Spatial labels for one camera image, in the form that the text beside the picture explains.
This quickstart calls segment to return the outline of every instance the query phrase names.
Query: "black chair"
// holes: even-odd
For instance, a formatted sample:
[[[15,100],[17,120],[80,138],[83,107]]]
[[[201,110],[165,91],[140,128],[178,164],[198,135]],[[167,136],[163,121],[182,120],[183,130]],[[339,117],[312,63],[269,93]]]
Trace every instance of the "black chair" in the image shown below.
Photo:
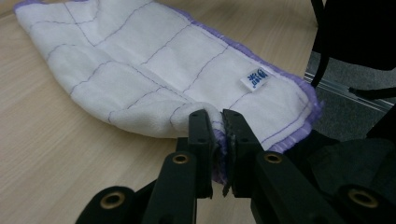
[[[318,21],[313,51],[320,53],[311,85],[322,79],[330,58],[378,70],[396,67],[395,0],[311,0]],[[366,99],[396,97],[396,87],[349,91]]]

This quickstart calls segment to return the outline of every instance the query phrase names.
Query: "white cloth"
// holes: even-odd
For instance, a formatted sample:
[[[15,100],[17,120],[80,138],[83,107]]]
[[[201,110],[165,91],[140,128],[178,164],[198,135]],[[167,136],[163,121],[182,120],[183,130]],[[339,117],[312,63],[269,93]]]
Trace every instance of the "white cloth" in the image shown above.
[[[244,115],[265,150],[282,152],[319,116],[302,79],[155,1],[30,0],[15,12],[71,98],[128,132],[187,136],[189,114],[204,108],[220,139],[227,108]],[[250,91],[240,79],[259,67],[271,78]]]

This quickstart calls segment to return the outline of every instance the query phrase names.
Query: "purple stitching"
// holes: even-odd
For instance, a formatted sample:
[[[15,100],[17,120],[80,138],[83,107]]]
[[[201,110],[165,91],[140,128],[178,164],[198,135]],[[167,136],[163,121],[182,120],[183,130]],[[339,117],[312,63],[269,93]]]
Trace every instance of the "purple stitching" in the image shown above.
[[[136,105],[140,100],[142,100],[142,99],[145,98],[146,96],[148,96],[148,95],[150,95],[150,94],[152,94],[152,93],[154,93],[154,92],[157,92],[157,91],[159,91],[160,89],[163,89],[163,87],[158,88],[156,91],[147,92],[147,93],[144,94],[142,97],[140,97],[139,99],[137,99],[133,104],[131,104],[130,106],[128,106],[126,109],[131,108],[132,106]]]
[[[145,63],[148,63],[149,60],[151,60],[151,59],[154,57],[154,55],[158,53],[158,51],[160,51],[161,49],[165,48],[172,40],[174,40],[174,39],[176,38],[176,36],[178,36],[183,30],[185,30],[185,29],[186,29],[187,27],[189,27],[190,25],[191,25],[191,23],[188,24],[188,25],[186,25],[185,27],[181,28],[181,30],[179,30],[177,33],[175,33],[175,35],[172,36],[172,38],[171,38],[170,40],[168,40],[162,47],[160,47],[159,49],[157,49],[157,51],[155,51],[154,54],[152,54],[151,57],[149,57],[148,60],[147,60]]]
[[[181,94],[177,93],[176,91],[173,91],[173,90],[169,89],[167,86],[163,86],[163,85],[161,85],[160,83],[154,81],[153,79],[147,77],[146,75],[144,75],[142,72],[140,72],[139,70],[137,70],[137,69],[136,69],[135,67],[133,67],[132,65],[130,65],[130,64],[128,64],[128,63],[127,63],[126,65],[132,67],[132,68],[133,68],[136,72],[138,72],[140,75],[142,75],[143,77],[145,77],[145,78],[147,78],[148,80],[152,81],[153,83],[159,85],[160,87],[163,87],[163,88],[169,90],[170,92],[174,93],[175,95],[179,96],[180,98],[182,98],[182,99],[184,99],[184,100],[186,100],[186,101],[188,101],[188,102],[190,101],[189,99],[187,99],[186,97],[184,97],[184,96],[182,96]]]
[[[83,23],[95,21],[98,17],[99,10],[100,10],[100,1],[97,0],[96,13],[95,13],[95,16],[92,18],[92,20],[90,20],[90,21],[80,21],[80,22],[76,22],[76,23],[70,23],[70,22],[65,22],[65,21],[37,21],[29,26],[28,34],[30,34],[32,32],[32,29],[34,26],[36,26],[40,23],[56,23],[56,24],[64,24],[64,25],[76,25],[76,24],[83,24]]]
[[[244,98],[246,95],[251,94],[251,92],[245,93],[243,94],[241,97],[239,97],[232,105],[230,105],[230,107],[228,107],[229,109],[231,109],[231,107],[233,107],[234,105],[236,105],[236,103],[238,103],[238,101],[240,101],[242,98]]]
[[[290,124],[288,124],[288,125],[287,125],[286,127],[284,127],[283,129],[279,130],[278,132],[272,134],[271,136],[266,137],[265,139],[263,139],[262,141],[260,141],[260,143],[263,144],[266,140],[268,140],[268,139],[274,137],[275,135],[277,135],[277,134],[279,134],[279,133],[285,131],[287,128],[289,128],[290,125],[292,125],[293,123],[297,122],[297,120],[298,120],[298,119],[300,118],[300,116],[304,113],[304,111],[306,110],[306,108],[308,107],[308,105],[309,105],[309,102],[305,104],[304,109],[300,112],[300,114],[298,115],[298,117],[297,117],[293,122],[291,122]]]
[[[75,47],[76,45],[62,44],[62,45],[56,46],[52,51],[50,51],[50,52],[48,53],[47,58],[46,58],[46,61],[48,61],[48,60],[50,59],[50,56],[52,55],[52,53],[53,53],[56,49],[58,49],[58,48],[60,48],[60,47],[63,47],[63,46]]]
[[[108,63],[114,63],[114,61],[107,61],[107,62],[105,62],[105,63],[99,64],[99,65],[95,68],[95,70],[93,70],[92,74],[88,77],[87,80],[79,82],[77,85],[75,85],[75,86],[72,88],[72,90],[70,91],[69,95],[73,94],[73,91],[74,91],[74,89],[75,89],[77,86],[81,85],[82,83],[89,82],[90,79],[91,79],[91,78],[95,75],[95,73],[99,70],[99,68],[102,67],[102,66],[104,66],[104,65],[106,65],[106,64],[108,64]]]
[[[88,43],[90,43],[93,47],[93,43],[91,42],[91,40],[87,37],[87,35],[84,33],[84,31],[82,30],[82,28],[79,26],[79,24],[77,24],[76,19],[74,18],[72,12],[70,11],[69,7],[66,5],[66,3],[64,3],[64,7],[67,9],[67,12],[69,13],[69,15],[72,17],[73,21],[75,22],[76,26],[78,27],[78,29],[82,32],[82,34],[85,36],[85,38],[87,39]]]
[[[93,45],[93,46],[96,47],[96,46],[102,44],[103,42],[107,41],[108,38],[110,38],[111,36],[113,36],[114,34],[116,34],[118,31],[120,31],[120,30],[125,26],[125,24],[128,22],[128,20],[131,19],[131,17],[134,15],[134,13],[135,13],[137,10],[139,10],[139,9],[141,9],[142,7],[145,7],[145,6],[147,6],[147,5],[149,5],[149,4],[153,3],[153,2],[154,2],[154,1],[148,2],[148,3],[146,3],[145,5],[143,5],[143,6],[139,7],[139,8],[137,8],[137,9],[135,9],[134,11],[132,11],[132,13],[128,16],[128,18],[125,20],[125,22],[122,24],[122,26],[120,26],[119,29],[117,29],[116,31],[114,31],[113,33],[111,33],[110,35],[108,35],[105,39],[103,39],[102,41],[99,41],[99,43],[97,43],[97,44],[95,44],[95,45]]]
[[[162,89],[162,88],[163,88],[163,87],[160,87],[160,88],[158,88],[156,91],[147,92],[147,93],[144,94],[142,97],[140,97],[139,99],[137,99],[133,104],[129,105],[126,109],[113,110],[113,111],[111,111],[110,113],[108,113],[108,116],[107,116],[108,122],[111,123],[111,115],[112,115],[114,112],[119,112],[119,111],[127,110],[127,109],[131,108],[132,106],[136,105],[137,102],[139,102],[141,99],[145,98],[147,95],[152,94],[152,93],[154,93],[154,92],[157,92],[158,90],[160,90],[160,89]]]
[[[223,54],[223,53],[225,52],[225,50],[227,50],[228,47],[229,47],[229,46],[227,46],[221,53],[219,53],[218,55],[216,55],[215,57],[213,57],[212,59],[210,59],[210,60],[201,68],[201,71],[198,72],[197,77],[195,78],[195,80],[194,80],[194,81],[190,84],[190,86],[187,87],[187,89],[184,90],[183,92],[188,91],[188,90],[191,88],[191,86],[195,83],[195,81],[198,79],[198,77],[201,75],[202,71],[204,71],[204,68],[206,68],[206,66],[207,66],[209,63],[213,62],[213,60],[215,60],[217,57],[219,57],[221,54]]]

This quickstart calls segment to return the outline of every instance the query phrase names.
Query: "purple edge trim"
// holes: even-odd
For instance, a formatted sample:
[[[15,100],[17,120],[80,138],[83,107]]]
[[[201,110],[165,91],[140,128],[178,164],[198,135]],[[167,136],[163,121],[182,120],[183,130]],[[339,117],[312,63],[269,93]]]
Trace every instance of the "purple edge trim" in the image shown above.
[[[285,138],[284,140],[274,144],[271,146],[268,150],[276,151],[283,153],[289,148],[293,147],[295,144],[295,141],[292,139],[296,139],[297,141],[303,140],[307,134],[312,130],[312,123],[314,123],[318,118],[321,116],[321,104],[318,102],[318,98],[315,92],[315,89],[311,87],[308,83],[306,83],[302,78],[297,77],[293,74],[287,73],[283,71],[282,69],[274,66],[273,64],[270,64],[266,61],[264,61],[262,58],[254,54],[250,49],[248,49],[246,46],[244,46],[241,43],[235,42],[228,38],[225,35],[222,35],[219,31],[207,27],[206,25],[196,21],[188,12],[185,12],[183,10],[180,10],[178,8],[173,8],[173,10],[177,11],[184,17],[186,17],[192,24],[199,26],[203,28],[204,30],[208,31],[210,34],[214,35],[215,37],[223,40],[225,43],[228,45],[232,46],[234,49],[239,50],[243,54],[247,55],[249,58],[253,59],[254,61],[264,64],[266,66],[271,67],[275,72],[279,73],[283,77],[287,77],[294,81],[307,95],[308,100],[313,103],[313,108],[310,113],[310,115],[306,118],[306,122],[304,123],[303,127],[292,133],[289,137]]]

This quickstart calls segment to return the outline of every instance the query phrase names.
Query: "floor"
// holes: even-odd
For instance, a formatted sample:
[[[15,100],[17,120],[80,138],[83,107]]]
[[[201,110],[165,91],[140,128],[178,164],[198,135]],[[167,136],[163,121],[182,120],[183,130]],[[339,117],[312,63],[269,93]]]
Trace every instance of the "floor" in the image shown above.
[[[315,74],[319,55],[312,52],[307,73]],[[347,64],[331,59],[324,81],[361,89],[380,89],[396,87],[396,69],[378,71],[363,66]],[[384,115],[386,109],[375,109],[357,101],[348,99],[343,94],[317,88],[319,100],[323,103],[322,117],[314,124],[314,129],[331,138],[347,141],[364,138],[366,133]],[[396,98],[386,99],[386,104],[396,103]]]

